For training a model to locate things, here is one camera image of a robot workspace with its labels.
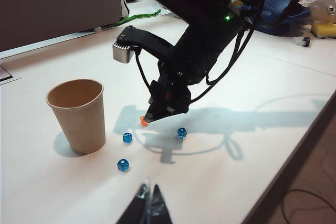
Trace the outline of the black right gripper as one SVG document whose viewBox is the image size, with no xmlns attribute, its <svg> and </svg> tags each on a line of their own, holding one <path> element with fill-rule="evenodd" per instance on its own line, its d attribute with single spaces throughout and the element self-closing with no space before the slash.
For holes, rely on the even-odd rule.
<svg viewBox="0 0 336 224">
<path fill-rule="evenodd" d="M 186 61 L 178 64 L 158 61 L 158 80 L 149 86 L 149 108 L 144 116 L 146 123 L 152 123 L 169 116 L 185 114 L 191 103 L 202 98 L 208 90 L 204 90 L 196 98 L 192 98 L 189 86 L 200 83 L 208 76 L 208 62 Z"/>
</svg>

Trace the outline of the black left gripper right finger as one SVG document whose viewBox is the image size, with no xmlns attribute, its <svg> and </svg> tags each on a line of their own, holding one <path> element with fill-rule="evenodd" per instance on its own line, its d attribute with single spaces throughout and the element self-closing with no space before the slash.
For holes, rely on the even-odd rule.
<svg viewBox="0 0 336 224">
<path fill-rule="evenodd" d="M 151 223 L 173 223 L 158 184 L 154 186 L 154 191 L 151 199 Z"/>
</svg>

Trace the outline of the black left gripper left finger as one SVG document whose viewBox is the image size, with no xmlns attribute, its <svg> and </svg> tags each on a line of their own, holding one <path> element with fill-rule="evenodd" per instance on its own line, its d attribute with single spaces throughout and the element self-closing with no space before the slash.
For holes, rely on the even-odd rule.
<svg viewBox="0 0 336 224">
<path fill-rule="evenodd" d="M 147 210 L 150 199 L 150 185 L 149 183 L 142 183 L 136 191 L 133 199 L 118 219 L 117 224 L 120 223 L 146 223 Z"/>
</svg>

